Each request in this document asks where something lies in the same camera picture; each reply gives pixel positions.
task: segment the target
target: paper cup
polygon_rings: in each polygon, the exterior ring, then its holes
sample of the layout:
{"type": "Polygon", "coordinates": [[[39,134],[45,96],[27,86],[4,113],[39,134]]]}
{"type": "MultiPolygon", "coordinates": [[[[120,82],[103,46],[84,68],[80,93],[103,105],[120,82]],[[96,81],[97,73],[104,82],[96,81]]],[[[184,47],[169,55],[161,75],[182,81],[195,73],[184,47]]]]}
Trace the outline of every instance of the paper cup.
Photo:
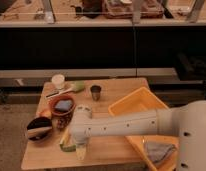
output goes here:
{"type": "Polygon", "coordinates": [[[63,90],[65,88],[65,77],[62,74],[54,75],[51,79],[57,90],[63,90]]]}

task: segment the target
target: towel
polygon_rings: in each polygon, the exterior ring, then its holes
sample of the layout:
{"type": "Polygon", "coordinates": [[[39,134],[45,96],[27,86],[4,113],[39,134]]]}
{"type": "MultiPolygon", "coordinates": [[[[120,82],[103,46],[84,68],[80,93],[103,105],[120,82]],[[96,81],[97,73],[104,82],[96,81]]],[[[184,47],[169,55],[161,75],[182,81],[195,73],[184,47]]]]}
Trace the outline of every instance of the towel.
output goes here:
{"type": "Polygon", "coordinates": [[[146,141],[144,149],[151,162],[158,166],[176,150],[176,147],[174,144],[146,141]]]}

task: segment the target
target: small cup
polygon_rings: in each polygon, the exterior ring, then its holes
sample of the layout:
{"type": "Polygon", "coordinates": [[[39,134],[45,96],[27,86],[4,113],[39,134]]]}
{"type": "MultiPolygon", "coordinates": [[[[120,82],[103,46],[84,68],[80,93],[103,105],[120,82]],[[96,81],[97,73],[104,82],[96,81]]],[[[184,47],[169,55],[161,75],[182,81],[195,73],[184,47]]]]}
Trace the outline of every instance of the small cup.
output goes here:
{"type": "Polygon", "coordinates": [[[98,85],[93,85],[91,86],[90,90],[91,90],[92,99],[94,101],[98,101],[100,99],[101,87],[98,85]]]}
{"type": "Polygon", "coordinates": [[[51,79],[57,90],[63,90],[65,88],[65,77],[62,74],[54,75],[51,79]]]}

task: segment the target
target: yellow tray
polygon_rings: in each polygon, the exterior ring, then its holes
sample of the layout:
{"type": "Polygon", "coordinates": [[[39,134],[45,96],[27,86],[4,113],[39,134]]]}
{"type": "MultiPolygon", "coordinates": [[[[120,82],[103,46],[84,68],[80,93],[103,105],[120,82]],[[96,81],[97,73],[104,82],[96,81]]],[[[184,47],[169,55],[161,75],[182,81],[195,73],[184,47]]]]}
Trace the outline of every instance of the yellow tray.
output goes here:
{"type": "MultiPolygon", "coordinates": [[[[157,98],[150,90],[145,87],[139,88],[129,95],[123,97],[117,102],[109,106],[109,113],[113,116],[123,115],[133,112],[141,112],[149,109],[168,108],[159,98],[157,98]]],[[[155,166],[145,153],[143,140],[157,141],[164,143],[172,143],[178,148],[178,138],[171,136],[127,136],[128,141],[134,149],[139,153],[148,167],[153,171],[172,171],[176,167],[177,151],[173,152],[159,166],[155,166]]]]}

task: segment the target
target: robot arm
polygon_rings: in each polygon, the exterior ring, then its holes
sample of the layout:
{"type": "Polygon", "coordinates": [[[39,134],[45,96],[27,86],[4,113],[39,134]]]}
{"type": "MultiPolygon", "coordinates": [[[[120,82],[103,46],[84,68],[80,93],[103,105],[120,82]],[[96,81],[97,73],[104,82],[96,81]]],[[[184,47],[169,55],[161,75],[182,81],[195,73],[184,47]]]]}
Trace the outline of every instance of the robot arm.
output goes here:
{"type": "Polygon", "coordinates": [[[206,101],[102,119],[91,119],[90,108],[77,106],[70,134],[76,145],[92,136],[178,135],[177,171],[206,170],[206,101]]]}
{"type": "Polygon", "coordinates": [[[77,106],[70,125],[76,144],[86,144],[93,136],[178,135],[177,109],[155,109],[118,117],[92,119],[91,109],[77,106]]]}

